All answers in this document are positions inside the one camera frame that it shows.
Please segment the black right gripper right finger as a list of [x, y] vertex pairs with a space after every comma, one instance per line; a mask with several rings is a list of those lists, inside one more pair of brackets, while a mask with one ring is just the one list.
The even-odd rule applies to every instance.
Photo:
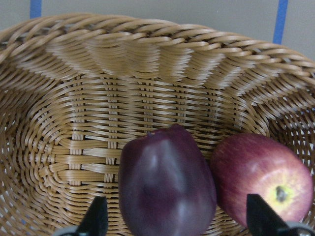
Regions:
[[252, 236], [287, 236], [289, 226], [259, 194], [248, 194], [246, 222]]

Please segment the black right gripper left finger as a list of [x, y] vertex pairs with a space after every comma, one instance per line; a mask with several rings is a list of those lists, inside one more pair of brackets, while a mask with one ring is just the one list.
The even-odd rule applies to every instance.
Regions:
[[81, 223], [79, 236], [105, 236], [108, 230], [108, 209], [106, 197], [95, 197]]

